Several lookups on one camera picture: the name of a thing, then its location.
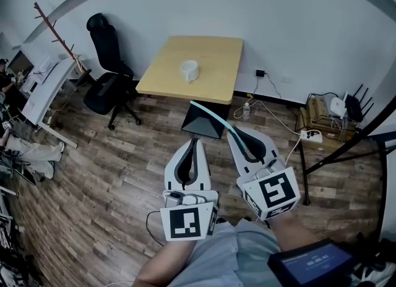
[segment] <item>coat rack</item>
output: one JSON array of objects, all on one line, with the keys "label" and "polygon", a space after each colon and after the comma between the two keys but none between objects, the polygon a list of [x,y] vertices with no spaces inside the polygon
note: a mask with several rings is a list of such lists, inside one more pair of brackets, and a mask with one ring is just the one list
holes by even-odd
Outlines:
[{"label": "coat rack", "polygon": [[57,33],[57,31],[55,30],[54,27],[55,27],[55,24],[56,24],[56,21],[57,21],[57,20],[55,20],[54,24],[51,24],[51,22],[48,20],[47,16],[44,14],[44,12],[42,11],[42,9],[40,8],[40,6],[38,5],[37,2],[35,2],[34,8],[35,8],[35,9],[38,11],[38,13],[40,14],[38,17],[35,17],[35,19],[42,18],[43,21],[44,21],[44,23],[48,26],[48,28],[49,28],[49,29],[51,30],[51,32],[53,33],[53,35],[55,35],[56,40],[53,40],[52,43],[54,43],[54,42],[60,42],[60,44],[61,44],[61,45],[63,46],[63,48],[67,51],[67,53],[70,55],[70,57],[76,62],[76,64],[77,64],[79,70],[80,70],[82,73],[86,72],[87,70],[84,68],[83,65],[81,65],[81,63],[80,63],[80,61],[78,60],[77,56],[72,52],[73,47],[74,47],[74,44],[72,45],[71,48],[69,48],[69,47],[66,45],[66,42],[59,36],[59,34]]}]

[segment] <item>white mug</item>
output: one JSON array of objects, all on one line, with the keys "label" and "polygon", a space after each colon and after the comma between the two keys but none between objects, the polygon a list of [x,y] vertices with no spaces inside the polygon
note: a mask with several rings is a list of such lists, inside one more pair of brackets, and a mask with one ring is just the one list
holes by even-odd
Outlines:
[{"label": "white mug", "polygon": [[198,63],[196,61],[185,61],[180,65],[180,70],[186,79],[186,82],[192,82],[199,76]]}]

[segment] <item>shoe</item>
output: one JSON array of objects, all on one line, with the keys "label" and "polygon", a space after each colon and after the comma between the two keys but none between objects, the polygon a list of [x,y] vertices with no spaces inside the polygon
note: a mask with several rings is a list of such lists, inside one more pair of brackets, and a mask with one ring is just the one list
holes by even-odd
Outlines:
[{"label": "shoe", "polygon": [[61,153],[63,153],[63,151],[64,151],[64,143],[60,142],[59,145],[61,146]]}]

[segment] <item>computer monitor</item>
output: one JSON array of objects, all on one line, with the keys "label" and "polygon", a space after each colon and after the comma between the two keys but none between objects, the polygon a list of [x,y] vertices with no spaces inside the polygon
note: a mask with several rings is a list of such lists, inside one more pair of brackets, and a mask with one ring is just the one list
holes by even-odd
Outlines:
[{"label": "computer monitor", "polygon": [[22,75],[26,76],[29,75],[33,67],[33,64],[28,60],[24,53],[19,51],[8,64],[7,69],[15,76],[17,76],[19,73],[22,73]]}]

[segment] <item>small screen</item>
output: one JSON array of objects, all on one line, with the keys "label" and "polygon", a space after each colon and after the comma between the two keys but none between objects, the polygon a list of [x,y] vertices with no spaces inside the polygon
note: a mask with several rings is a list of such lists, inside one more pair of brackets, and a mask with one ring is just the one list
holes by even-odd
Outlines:
[{"label": "small screen", "polygon": [[314,280],[350,260],[352,256],[337,246],[328,245],[282,260],[282,264],[300,284]]}]

